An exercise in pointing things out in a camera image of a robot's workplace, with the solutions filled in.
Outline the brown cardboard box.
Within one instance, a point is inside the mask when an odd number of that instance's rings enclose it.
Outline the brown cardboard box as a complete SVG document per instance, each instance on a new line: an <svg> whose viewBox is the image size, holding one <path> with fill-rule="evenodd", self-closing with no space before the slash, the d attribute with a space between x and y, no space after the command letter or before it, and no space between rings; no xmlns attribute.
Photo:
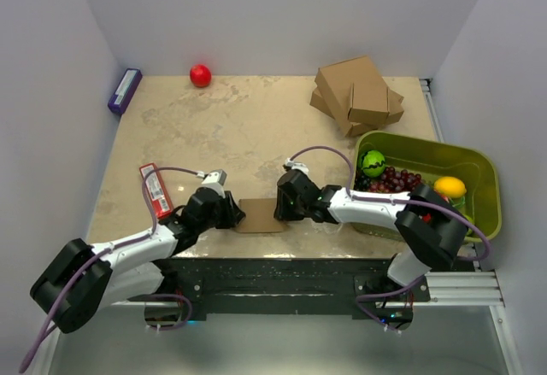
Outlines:
<svg viewBox="0 0 547 375"><path fill-rule="evenodd" d="M286 230L286 223L274 218L275 198L240 199L238 206L245 213L244 219L235 228L242 234L279 233Z"/></svg>

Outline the green plastic tub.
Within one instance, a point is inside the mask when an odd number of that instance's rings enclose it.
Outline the green plastic tub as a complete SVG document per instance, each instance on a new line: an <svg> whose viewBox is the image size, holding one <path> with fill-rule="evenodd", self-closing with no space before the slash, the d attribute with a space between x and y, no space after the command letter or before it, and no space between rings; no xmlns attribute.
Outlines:
<svg viewBox="0 0 547 375"><path fill-rule="evenodd" d="M492 240L502 226L502 210L497 170L490 159L474 149L389 132L372 131L356 143L354 168L359 170L362 156L378 150L386 164L397 170L419 173L432 185L443 176L460 179L467 188L465 202L458 210Z"/></svg>

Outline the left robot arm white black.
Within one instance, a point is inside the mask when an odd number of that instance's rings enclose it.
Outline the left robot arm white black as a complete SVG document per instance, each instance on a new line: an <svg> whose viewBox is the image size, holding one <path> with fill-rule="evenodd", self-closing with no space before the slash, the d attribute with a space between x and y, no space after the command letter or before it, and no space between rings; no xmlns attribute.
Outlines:
<svg viewBox="0 0 547 375"><path fill-rule="evenodd" d="M200 187L155 227L107 243L67 243L30 289L31 298L63 333L77 331L95 313L135 296L171 298L174 275L156 261L189 249L209 229L232 229L245 218L230 191Z"/></svg>

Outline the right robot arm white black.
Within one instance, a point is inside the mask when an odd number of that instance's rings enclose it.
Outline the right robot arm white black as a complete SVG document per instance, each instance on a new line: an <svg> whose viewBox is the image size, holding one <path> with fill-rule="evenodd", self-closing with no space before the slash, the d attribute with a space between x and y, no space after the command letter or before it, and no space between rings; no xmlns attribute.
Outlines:
<svg viewBox="0 0 547 375"><path fill-rule="evenodd" d="M408 248L395 255L380 280L383 295L393 301L401 300L411 283L431 270L449 271L468 231L467 219L424 184L390 195L339 185L320 188L297 169L286 171L277 182L274 218L367 224L398 232Z"/></svg>

